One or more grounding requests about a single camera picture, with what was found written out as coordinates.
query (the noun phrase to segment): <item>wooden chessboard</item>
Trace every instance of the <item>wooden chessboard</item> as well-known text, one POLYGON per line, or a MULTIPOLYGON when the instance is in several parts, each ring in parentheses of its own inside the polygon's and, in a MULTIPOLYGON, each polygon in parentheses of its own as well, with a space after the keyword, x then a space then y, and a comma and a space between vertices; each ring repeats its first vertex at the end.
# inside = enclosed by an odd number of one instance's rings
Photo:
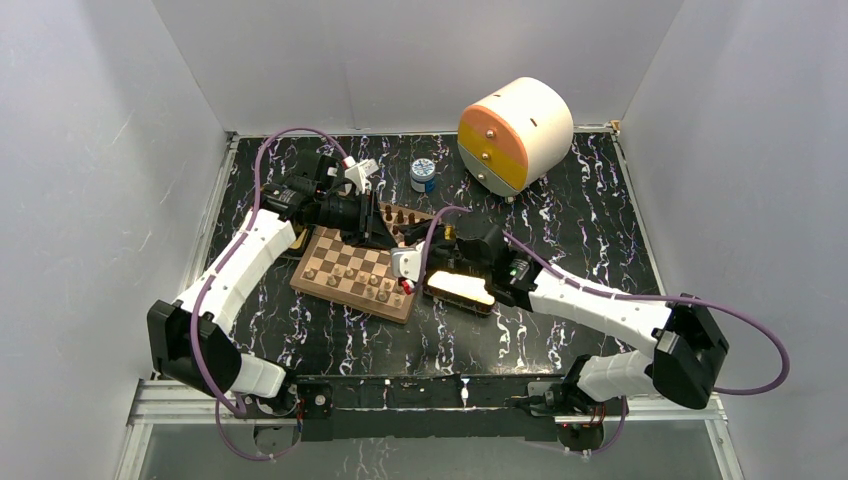
MULTIPOLYGON (((382 215, 399 245, 396 225, 417 223, 432 215, 380 204, 382 215)), ((392 275, 389 251, 345 245, 338 230, 316 227, 291 280, 295 290, 338 302, 393 322, 409 320, 415 295, 406 295, 392 275)))

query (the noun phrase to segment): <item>cylindrical container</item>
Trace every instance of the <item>cylindrical container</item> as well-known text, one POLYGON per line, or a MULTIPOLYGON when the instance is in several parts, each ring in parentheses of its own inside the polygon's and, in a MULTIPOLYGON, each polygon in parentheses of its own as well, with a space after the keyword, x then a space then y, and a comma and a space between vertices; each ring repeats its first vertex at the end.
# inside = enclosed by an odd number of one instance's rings
POLYGON ((466 108, 457 141, 474 177, 492 193, 513 197, 562 161, 573 135, 562 98, 522 77, 466 108))
POLYGON ((409 178, 416 192, 432 192, 436 186, 436 163, 429 158, 415 160, 409 170, 409 178))

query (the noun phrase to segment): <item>black marble tabletop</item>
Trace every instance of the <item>black marble tabletop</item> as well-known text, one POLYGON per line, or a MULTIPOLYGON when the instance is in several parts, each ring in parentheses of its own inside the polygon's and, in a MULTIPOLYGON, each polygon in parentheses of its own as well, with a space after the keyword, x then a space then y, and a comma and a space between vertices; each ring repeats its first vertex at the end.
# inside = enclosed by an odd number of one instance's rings
MULTIPOLYGON (((252 204, 253 161, 261 139, 241 139, 207 263, 232 237, 252 204)), ((461 205, 489 215, 566 270, 630 293, 658 293, 630 194, 608 133, 578 133, 571 152, 514 203, 489 194, 464 169, 453 135, 339 138, 355 158, 374 158, 372 184, 384 202, 435 213, 461 205), (415 158, 436 162, 436 189, 409 185, 415 158)), ((290 168, 298 151, 329 152, 317 137, 272 144, 261 178, 290 168)), ((260 280, 231 336, 243 352, 299 374, 513 374, 567 372, 582 354, 626 350, 620 341, 571 320, 497 306, 485 318, 419 295, 406 325, 296 293, 296 261, 280 259, 260 280)))

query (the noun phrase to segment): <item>floor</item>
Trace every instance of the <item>floor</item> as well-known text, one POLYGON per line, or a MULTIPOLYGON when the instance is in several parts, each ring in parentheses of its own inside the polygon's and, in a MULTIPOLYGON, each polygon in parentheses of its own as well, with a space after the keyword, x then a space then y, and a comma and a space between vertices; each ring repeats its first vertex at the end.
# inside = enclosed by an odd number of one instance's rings
MULTIPOLYGON (((578 133, 571 152, 546 177, 507 204, 463 168, 454 135, 341 137, 356 158, 375 158, 382 201, 435 212, 462 205, 489 215, 563 268, 630 293, 659 293, 636 213, 609 133, 578 133), (409 165, 437 163, 436 190, 409 185, 409 165)), ((230 240, 252 202, 252 164, 261 139, 241 139, 207 263, 230 240)), ((303 150, 327 151, 316 137, 272 145, 262 178, 282 174, 303 150)), ((419 296, 397 325, 308 295, 289 279, 297 263, 278 260, 246 301, 232 332, 238 348, 299 374, 559 373, 582 354, 624 351, 621 342, 568 319, 499 306, 478 318, 419 296)))

